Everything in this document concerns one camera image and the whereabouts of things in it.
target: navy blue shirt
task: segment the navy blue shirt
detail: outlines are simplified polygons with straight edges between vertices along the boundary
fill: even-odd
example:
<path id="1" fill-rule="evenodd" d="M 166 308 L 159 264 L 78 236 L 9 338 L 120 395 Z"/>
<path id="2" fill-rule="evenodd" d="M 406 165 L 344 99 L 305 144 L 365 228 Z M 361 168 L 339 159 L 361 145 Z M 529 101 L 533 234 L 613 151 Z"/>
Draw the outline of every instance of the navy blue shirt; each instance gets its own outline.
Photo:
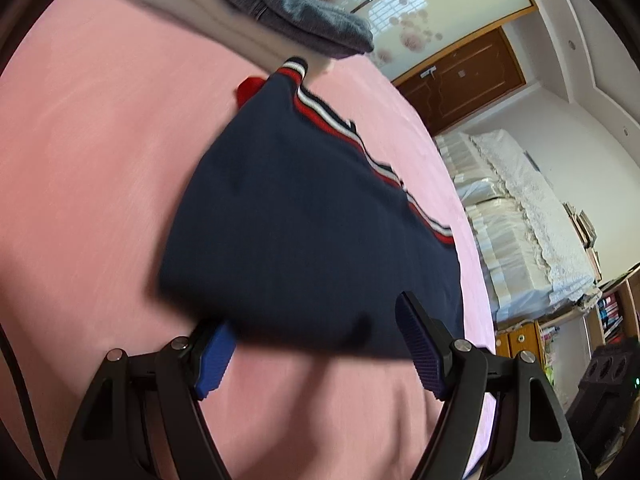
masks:
<path id="1" fill-rule="evenodd" d="M 168 237 L 161 292 L 241 335 L 409 358 L 394 305 L 410 290 L 462 337 L 450 229 L 304 88 L 305 72 L 287 61 L 202 157 Z"/>

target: blue gripper pad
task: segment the blue gripper pad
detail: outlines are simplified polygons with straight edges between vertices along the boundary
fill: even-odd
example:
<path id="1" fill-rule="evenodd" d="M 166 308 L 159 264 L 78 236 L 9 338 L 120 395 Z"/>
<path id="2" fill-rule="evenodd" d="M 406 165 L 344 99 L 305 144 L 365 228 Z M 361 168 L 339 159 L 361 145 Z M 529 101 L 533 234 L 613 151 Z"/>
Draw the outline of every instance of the blue gripper pad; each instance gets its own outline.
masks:
<path id="1" fill-rule="evenodd" d="M 446 400 L 449 387 L 445 377 L 452 362 L 448 340 L 453 341 L 453 338 L 449 335 L 447 339 L 440 333 L 410 292 L 403 292 L 396 299 L 396 325 L 409 349 L 422 387 L 433 392 L 437 399 Z"/>
<path id="2" fill-rule="evenodd" d="M 220 386 L 235 348 L 236 338 L 228 323 L 220 325 L 202 353 L 200 376 L 193 388 L 198 400 L 205 399 Z"/>

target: brown wooden door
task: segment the brown wooden door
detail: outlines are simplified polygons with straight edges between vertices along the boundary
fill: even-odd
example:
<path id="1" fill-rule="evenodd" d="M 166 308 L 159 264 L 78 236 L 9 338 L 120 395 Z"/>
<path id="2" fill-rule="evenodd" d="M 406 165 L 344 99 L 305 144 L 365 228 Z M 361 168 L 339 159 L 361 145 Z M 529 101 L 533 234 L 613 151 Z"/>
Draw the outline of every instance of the brown wooden door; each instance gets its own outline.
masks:
<path id="1" fill-rule="evenodd" d="M 441 58 L 398 90 L 434 136 L 524 83 L 499 27 Z"/>

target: metal screw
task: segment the metal screw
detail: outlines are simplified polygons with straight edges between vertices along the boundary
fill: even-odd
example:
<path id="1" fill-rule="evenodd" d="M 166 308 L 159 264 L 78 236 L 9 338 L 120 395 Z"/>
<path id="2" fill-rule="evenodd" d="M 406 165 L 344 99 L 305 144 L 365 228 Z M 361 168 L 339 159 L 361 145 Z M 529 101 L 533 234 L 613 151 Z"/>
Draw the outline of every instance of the metal screw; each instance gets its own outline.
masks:
<path id="1" fill-rule="evenodd" d="M 523 350 L 520 352 L 520 358 L 529 364 L 536 362 L 536 356 L 529 352 L 529 350 Z"/>
<path id="2" fill-rule="evenodd" d="M 453 346 L 459 352 L 471 352 L 473 345 L 466 339 L 456 339 Z"/>
<path id="3" fill-rule="evenodd" d="M 189 338 L 183 335 L 178 336 L 173 341 L 171 341 L 171 348 L 174 350 L 184 350 L 189 346 Z"/>
<path id="4" fill-rule="evenodd" d="M 107 361 L 111 361 L 112 363 L 119 361 L 120 359 L 122 359 L 122 354 L 123 352 L 119 348 L 109 350 L 107 352 Z"/>

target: gray denim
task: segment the gray denim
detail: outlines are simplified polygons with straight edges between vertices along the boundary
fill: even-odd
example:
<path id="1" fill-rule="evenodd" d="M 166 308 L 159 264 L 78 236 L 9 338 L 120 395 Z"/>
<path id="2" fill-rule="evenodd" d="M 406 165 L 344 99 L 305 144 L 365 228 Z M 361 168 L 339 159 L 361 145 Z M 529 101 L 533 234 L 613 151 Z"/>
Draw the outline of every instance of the gray denim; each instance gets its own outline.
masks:
<path id="1" fill-rule="evenodd" d="M 320 54 L 341 59 L 373 51 L 369 24 L 320 0 L 227 0 L 263 25 Z"/>

